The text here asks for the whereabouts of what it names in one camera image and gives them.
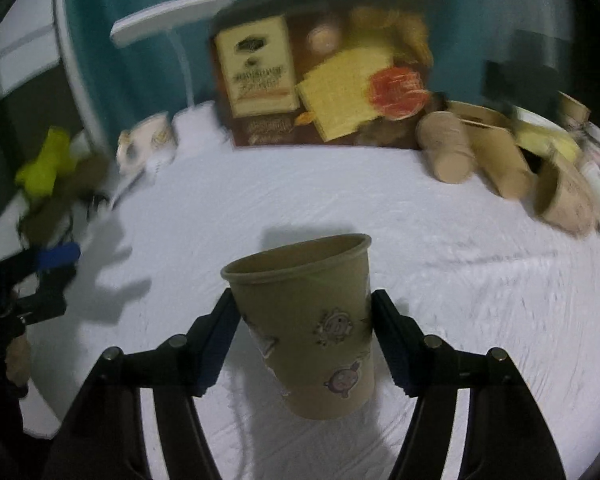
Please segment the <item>person's left hand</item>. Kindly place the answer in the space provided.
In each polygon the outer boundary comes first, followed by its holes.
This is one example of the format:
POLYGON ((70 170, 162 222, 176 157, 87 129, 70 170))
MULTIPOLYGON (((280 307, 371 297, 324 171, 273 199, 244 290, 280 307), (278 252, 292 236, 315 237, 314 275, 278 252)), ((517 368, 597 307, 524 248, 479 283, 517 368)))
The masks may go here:
POLYGON ((27 385, 31 377, 31 346, 26 334, 12 340, 6 350, 6 377, 17 387, 27 385))

